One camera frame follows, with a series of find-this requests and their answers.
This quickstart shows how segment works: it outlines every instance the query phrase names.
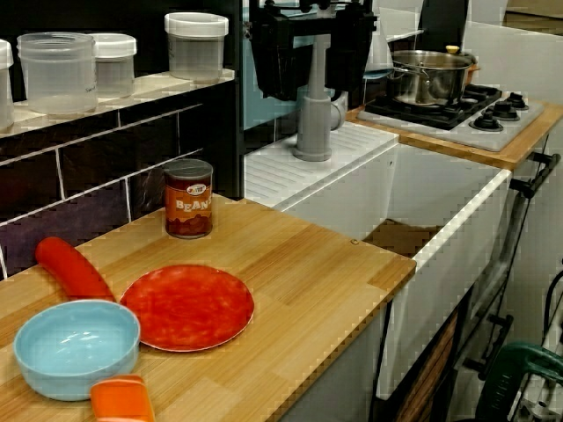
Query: red plate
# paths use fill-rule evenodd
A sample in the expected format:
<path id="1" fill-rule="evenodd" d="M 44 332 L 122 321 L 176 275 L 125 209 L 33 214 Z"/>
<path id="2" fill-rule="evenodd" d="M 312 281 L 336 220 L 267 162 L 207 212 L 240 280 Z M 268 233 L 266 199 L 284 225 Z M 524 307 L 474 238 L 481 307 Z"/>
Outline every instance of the red plate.
<path id="1" fill-rule="evenodd" d="M 245 283 L 208 266 L 166 266 L 146 273 L 121 297 L 141 323 L 141 341 L 171 352 L 219 346 L 250 322 Z"/>

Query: stove burner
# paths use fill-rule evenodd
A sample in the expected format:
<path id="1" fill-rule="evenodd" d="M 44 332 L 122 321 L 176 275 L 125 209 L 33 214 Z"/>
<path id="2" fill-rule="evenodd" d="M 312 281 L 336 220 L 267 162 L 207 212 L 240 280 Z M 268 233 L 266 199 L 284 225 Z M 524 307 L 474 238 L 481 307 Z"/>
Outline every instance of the stove burner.
<path id="1" fill-rule="evenodd" d="M 475 121 L 470 122 L 469 126 L 485 132 L 502 132 L 502 129 L 504 129 L 502 124 L 494 118 L 493 110 L 486 110 L 483 115 L 479 116 Z"/>
<path id="2" fill-rule="evenodd" d="M 395 120 L 451 130 L 499 99 L 501 94 L 496 88 L 469 84 L 465 87 L 463 97 L 454 105 L 407 105 L 386 96 L 368 103 L 365 111 Z"/>
<path id="3" fill-rule="evenodd" d="M 510 92 L 510 97 L 507 98 L 507 101 L 516 109 L 516 110 L 528 110 L 529 107 L 526 105 L 524 101 L 524 97 L 520 94 L 516 94 L 515 92 Z"/>
<path id="4" fill-rule="evenodd" d="M 520 120 L 518 113 L 508 101 L 499 101 L 493 107 L 487 108 L 493 111 L 493 116 L 498 120 L 517 121 Z"/>

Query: sink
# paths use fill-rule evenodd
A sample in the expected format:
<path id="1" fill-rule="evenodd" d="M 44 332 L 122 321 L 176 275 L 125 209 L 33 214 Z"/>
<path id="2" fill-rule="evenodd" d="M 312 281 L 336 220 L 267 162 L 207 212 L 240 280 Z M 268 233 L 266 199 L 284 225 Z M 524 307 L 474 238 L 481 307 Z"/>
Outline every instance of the sink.
<path id="1" fill-rule="evenodd" d="M 386 399 L 490 261 L 511 174 L 391 138 L 277 201 L 251 199 L 358 240 L 388 219 L 441 227 L 413 256 L 416 273 L 392 303 L 377 383 L 377 396 Z"/>

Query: green chair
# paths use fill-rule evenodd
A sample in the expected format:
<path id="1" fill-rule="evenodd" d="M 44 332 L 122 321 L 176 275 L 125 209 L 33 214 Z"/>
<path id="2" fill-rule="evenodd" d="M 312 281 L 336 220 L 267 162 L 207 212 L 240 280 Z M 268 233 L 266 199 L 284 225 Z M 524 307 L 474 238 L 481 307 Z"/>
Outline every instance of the green chair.
<path id="1" fill-rule="evenodd" d="M 563 385 L 563 358 L 541 346 L 523 342 L 502 347 L 485 380 L 475 419 L 460 422 L 506 422 L 527 374 Z"/>

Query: plastic container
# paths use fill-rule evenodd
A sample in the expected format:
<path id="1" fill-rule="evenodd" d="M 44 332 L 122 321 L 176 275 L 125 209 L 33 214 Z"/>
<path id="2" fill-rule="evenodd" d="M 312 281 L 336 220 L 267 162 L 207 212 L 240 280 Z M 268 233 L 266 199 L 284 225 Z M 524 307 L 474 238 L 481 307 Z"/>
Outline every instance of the plastic container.
<path id="1" fill-rule="evenodd" d="M 18 37 L 29 108 L 68 114 L 96 108 L 94 39 L 81 33 L 29 33 Z"/>
<path id="2" fill-rule="evenodd" d="M 94 56 L 98 74 L 98 96 L 127 97 L 133 93 L 135 73 L 133 56 L 137 53 L 135 38 L 122 33 L 93 33 Z"/>
<path id="3" fill-rule="evenodd" d="M 213 83 L 223 72 L 224 37 L 229 20 L 209 13 L 181 12 L 165 16 L 170 73 L 197 83 Z"/>
<path id="4" fill-rule="evenodd" d="M 0 40 L 0 130 L 14 122 L 14 103 L 11 99 L 10 66 L 14 64 L 11 45 Z"/>
<path id="5" fill-rule="evenodd" d="M 184 158 L 165 166 L 166 231 L 195 239 L 208 235 L 211 221 L 213 167 L 202 160 Z"/>

